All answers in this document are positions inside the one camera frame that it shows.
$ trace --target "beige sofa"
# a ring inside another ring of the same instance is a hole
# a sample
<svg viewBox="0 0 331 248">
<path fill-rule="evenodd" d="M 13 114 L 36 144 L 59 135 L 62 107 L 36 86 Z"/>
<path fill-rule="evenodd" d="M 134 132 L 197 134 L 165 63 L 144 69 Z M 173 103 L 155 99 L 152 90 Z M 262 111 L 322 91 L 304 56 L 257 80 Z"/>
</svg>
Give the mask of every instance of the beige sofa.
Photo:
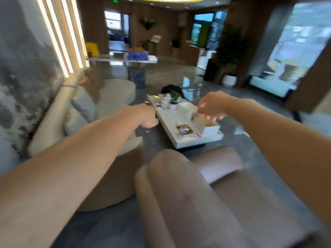
<svg viewBox="0 0 331 248">
<path fill-rule="evenodd" d="M 158 153 L 135 176 L 150 248 L 289 248 L 310 234 L 233 148 Z"/>
<path fill-rule="evenodd" d="M 30 142 L 28 153 L 31 157 L 66 137 L 64 118 L 79 83 L 89 94 L 93 93 L 100 118 L 111 116 L 134 101 L 136 87 L 131 81 L 100 79 L 95 70 L 86 68 L 65 80 Z M 133 133 L 105 176 L 78 210 L 101 209 L 132 196 L 135 192 L 134 174 L 142 165 L 143 139 Z"/>
</svg>

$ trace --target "person's bent arm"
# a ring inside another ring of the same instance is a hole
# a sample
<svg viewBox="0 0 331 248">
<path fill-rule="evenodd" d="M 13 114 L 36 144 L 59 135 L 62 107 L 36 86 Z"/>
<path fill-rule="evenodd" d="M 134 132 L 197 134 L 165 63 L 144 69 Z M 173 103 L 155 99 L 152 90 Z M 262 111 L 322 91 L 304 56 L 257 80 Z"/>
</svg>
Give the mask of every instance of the person's bent arm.
<svg viewBox="0 0 331 248">
<path fill-rule="evenodd" d="M 130 134 L 157 125 L 155 110 L 128 106 L 52 145 L 0 179 L 0 247 L 49 247 L 97 185 Z"/>
<path fill-rule="evenodd" d="M 247 131 L 293 192 L 331 228 L 331 138 L 271 112 L 251 99 L 221 91 L 199 102 L 198 113 L 229 115 Z"/>
</svg>

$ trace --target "white coffee table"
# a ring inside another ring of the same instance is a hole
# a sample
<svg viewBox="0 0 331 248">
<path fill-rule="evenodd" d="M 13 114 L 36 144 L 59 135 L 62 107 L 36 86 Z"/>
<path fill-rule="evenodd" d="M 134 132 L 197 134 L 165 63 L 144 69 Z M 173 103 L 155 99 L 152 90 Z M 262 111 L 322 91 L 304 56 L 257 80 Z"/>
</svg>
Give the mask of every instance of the white coffee table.
<svg viewBox="0 0 331 248">
<path fill-rule="evenodd" d="M 161 108 L 157 108 L 154 96 L 148 95 L 147 98 L 156 109 L 156 115 L 176 149 L 222 140 L 224 134 L 221 131 L 219 131 L 218 134 L 210 136 L 199 137 L 197 134 L 193 134 L 193 136 L 189 138 L 181 137 L 176 129 L 177 123 L 183 122 L 189 125 L 193 131 L 196 132 L 194 129 L 194 124 L 190 120 L 182 117 L 177 110 L 163 110 Z"/>
</svg>

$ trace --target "vertical led light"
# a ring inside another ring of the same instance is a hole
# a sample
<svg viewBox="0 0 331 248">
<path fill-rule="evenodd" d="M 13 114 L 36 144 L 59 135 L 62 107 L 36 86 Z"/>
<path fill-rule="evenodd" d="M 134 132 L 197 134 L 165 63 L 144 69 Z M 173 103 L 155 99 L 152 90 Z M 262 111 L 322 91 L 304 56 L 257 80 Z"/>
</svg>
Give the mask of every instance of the vertical led light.
<svg viewBox="0 0 331 248">
<path fill-rule="evenodd" d="M 49 33 L 49 35 L 51 37 L 51 40 L 52 40 L 52 43 L 53 43 L 53 47 L 54 47 L 55 53 L 56 53 L 56 55 L 58 57 L 58 60 L 60 62 L 60 66 L 61 66 L 61 69 L 63 71 L 63 74 L 64 74 L 65 77 L 69 77 L 69 74 L 68 74 L 66 65 L 65 65 L 64 60 L 63 60 L 63 57 L 61 55 L 61 51 L 60 51 L 58 42 L 56 41 L 56 38 L 55 38 L 55 35 L 54 35 L 54 32 L 53 32 L 53 29 L 52 29 L 52 25 L 51 25 L 51 23 L 50 23 L 50 21 L 48 19 L 48 16 L 47 16 L 47 13 L 46 13 L 46 9 L 45 9 L 44 3 L 43 3 L 42 0 L 37 0 L 37 2 L 38 2 L 38 5 L 39 5 L 41 14 L 42 14 L 42 16 L 44 18 L 44 21 L 45 21 L 45 24 L 46 24 L 48 33 Z"/>
<path fill-rule="evenodd" d="M 53 21 L 53 24 L 54 24 L 54 27 L 55 27 L 56 34 L 58 35 L 58 38 L 59 38 L 60 45 L 61 45 L 61 48 L 62 48 L 62 51 L 63 51 L 63 54 L 64 54 L 64 58 L 67 62 L 69 72 L 73 73 L 73 69 L 72 69 L 72 65 L 71 65 L 70 58 L 69 58 L 69 55 L 68 55 L 68 51 L 67 51 L 67 48 L 66 48 L 66 44 L 64 43 L 64 40 L 63 40 L 63 36 L 62 36 L 61 30 L 60 30 L 60 26 L 59 26 L 58 20 L 56 18 L 55 12 L 54 12 L 53 4 L 52 4 L 51 0 L 46 0 L 46 3 L 47 3 L 47 6 L 48 6 L 48 9 L 49 9 L 49 12 L 51 14 L 51 18 L 52 18 L 52 21 Z"/>
<path fill-rule="evenodd" d="M 72 42 L 73 42 L 73 48 L 75 49 L 78 65 L 82 69 L 82 68 L 84 68 L 84 66 L 83 66 L 81 55 L 79 53 L 78 44 L 77 44 L 77 40 L 76 40 L 76 36 L 75 36 L 75 31 L 73 30 L 72 21 L 71 21 L 69 9 L 68 9 L 68 4 L 67 4 L 66 0 L 61 0 L 61 2 L 62 2 L 64 14 L 65 14 L 66 19 L 67 19 L 69 32 L 70 32 L 70 36 L 71 36 L 71 39 L 72 39 Z"/>
<path fill-rule="evenodd" d="M 72 9 L 73 9 L 73 14 L 75 16 L 76 24 L 77 24 L 79 38 L 81 39 L 81 46 L 83 48 L 83 54 L 84 54 L 85 57 L 87 57 L 85 40 L 84 40 L 83 30 L 82 30 L 82 26 L 81 26 L 81 19 L 79 17 L 79 12 L 78 12 L 78 7 L 77 7 L 76 0 L 71 0 L 71 4 L 72 4 Z M 90 62 L 86 61 L 86 65 L 89 67 Z"/>
</svg>

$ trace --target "brown pillow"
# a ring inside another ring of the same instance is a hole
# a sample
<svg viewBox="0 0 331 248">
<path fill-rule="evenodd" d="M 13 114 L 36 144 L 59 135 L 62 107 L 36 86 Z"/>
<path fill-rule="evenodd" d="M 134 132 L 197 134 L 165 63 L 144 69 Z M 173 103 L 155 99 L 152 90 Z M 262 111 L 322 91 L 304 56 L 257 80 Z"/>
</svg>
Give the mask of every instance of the brown pillow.
<svg viewBox="0 0 331 248">
<path fill-rule="evenodd" d="M 85 68 L 84 73 L 86 77 L 90 79 L 92 83 L 95 84 L 95 87 L 97 89 L 101 89 L 102 87 L 105 86 L 105 81 L 101 78 L 100 74 L 98 71 L 94 68 Z"/>
<path fill-rule="evenodd" d="M 92 98 L 93 103 L 97 104 L 100 100 L 100 93 L 98 89 L 96 88 L 95 84 L 92 83 L 88 78 L 84 78 L 78 83 L 80 86 L 84 87 L 86 92 L 89 94 L 89 96 Z"/>
</svg>

